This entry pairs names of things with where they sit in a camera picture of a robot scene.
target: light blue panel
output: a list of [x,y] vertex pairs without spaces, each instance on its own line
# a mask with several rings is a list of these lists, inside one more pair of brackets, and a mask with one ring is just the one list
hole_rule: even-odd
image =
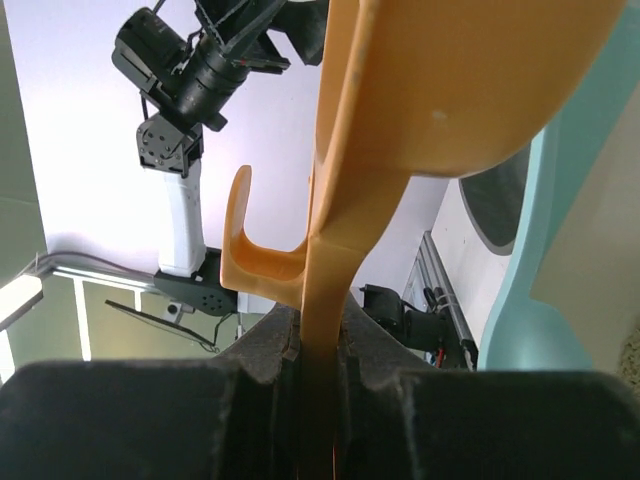
[[627,8],[565,108],[531,144],[520,228],[485,327],[479,368],[580,370],[591,358],[563,316],[529,297],[544,255],[640,81],[640,10]]
[[529,298],[545,253],[562,115],[531,142],[522,218],[484,330],[478,366],[488,370],[586,369],[591,360],[562,315]]
[[545,252],[640,81],[640,9],[628,7],[562,110],[553,210]]

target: metal bar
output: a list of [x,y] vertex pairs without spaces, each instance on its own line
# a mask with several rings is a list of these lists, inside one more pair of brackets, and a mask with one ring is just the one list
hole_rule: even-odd
[[53,262],[51,269],[54,275],[60,277],[78,279],[90,283],[97,283],[99,285],[123,288],[126,290],[164,295],[156,288],[148,277],[144,277],[142,275],[106,270],[88,265],[79,266],[59,260]]
[[76,312],[78,315],[78,333],[80,334],[80,351],[85,362],[91,360],[91,341],[89,340],[89,319],[87,317],[87,304],[84,297],[84,284],[82,280],[73,279],[73,292],[76,297]]
[[428,280],[428,285],[435,287],[439,286],[444,290],[449,299],[449,310],[451,311],[451,318],[453,325],[456,328],[456,333],[460,340],[474,341],[467,320],[464,318],[462,309],[458,304],[457,297],[449,282],[449,277],[444,269],[444,265],[438,255],[438,249],[433,239],[431,238],[431,232],[427,232],[424,235],[422,244],[420,245],[420,255],[418,255],[418,265],[421,273]]

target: white wall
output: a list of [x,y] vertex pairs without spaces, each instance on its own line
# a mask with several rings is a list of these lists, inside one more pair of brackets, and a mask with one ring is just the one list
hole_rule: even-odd
[[[162,191],[138,166],[137,91],[111,64],[118,29],[145,2],[62,3],[5,0],[49,250],[82,250],[154,271],[164,213],[154,199]],[[161,15],[186,36],[198,26],[193,10],[192,1],[175,0]],[[252,240],[292,249],[304,235],[320,69],[303,66],[283,36],[274,40],[292,62],[289,71],[252,74],[222,111],[227,127],[205,134],[202,213],[210,246],[221,244],[229,188],[243,164],[254,169],[246,220]],[[445,187],[411,182],[356,284],[403,291]]]

